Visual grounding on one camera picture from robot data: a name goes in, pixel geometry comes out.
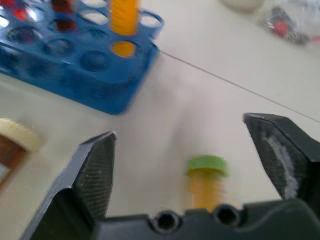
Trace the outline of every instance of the white container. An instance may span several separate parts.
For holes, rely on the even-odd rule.
[[[261,7],[264,1],[265,0],[221,0],[221,2],[227,6],[243,12],[253,12]]]

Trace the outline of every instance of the plastic bag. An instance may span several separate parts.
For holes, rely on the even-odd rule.
[[[320,45],[320,0],[277,0],[260,11],[258,22],[294,44]]]

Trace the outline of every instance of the table surface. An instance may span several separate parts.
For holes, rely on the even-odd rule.
[[[319,84],[316,68],[308,73],[310,78],[303,77],[316,65],[315,56],[265,34],[215,0],[145,0],[144,5],[166,20],[157,41],[165,53],[159,55],[125,114],[108,115],[0,76],[1,117],[35,126],[43,139],[42,148],[0,192],[3,239],[19,238],[76,146],[108,130],[118,137],[109,216],[163,209],[182,213],[186,161],[197,154],[219,155],[227,161],[228,202],[279,199],[242,121],[243,113],[289,117],[320,140],[320,115],[313,100]],[[210,27],[197,28],[197,21],[210,22]],[[211,35],[202,32],[205,29]],[[296,55],[299,60],[291,61],[297,65],[282,61]],[[274,68],[280,63],[291,72]],[[296,87],[284,91],[287,81]]]

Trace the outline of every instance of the green lid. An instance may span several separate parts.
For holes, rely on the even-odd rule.
[[[187,174],[197,169],[212,169],[228,175],[227,163],[223,157],[215,155],[200,155],[192,158],[187,164]]]

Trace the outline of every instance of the screw hole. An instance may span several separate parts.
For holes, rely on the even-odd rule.
[[[218,206],[214,211],[214,216],[223,225],[236,227],[240,223],[238,211],[229,205]]]
[[[161,234],[172,233],[178,229],[180,223],[180,218],[173,211],[163,211],[160,212],[152,220],[152,225],[154,229]]]

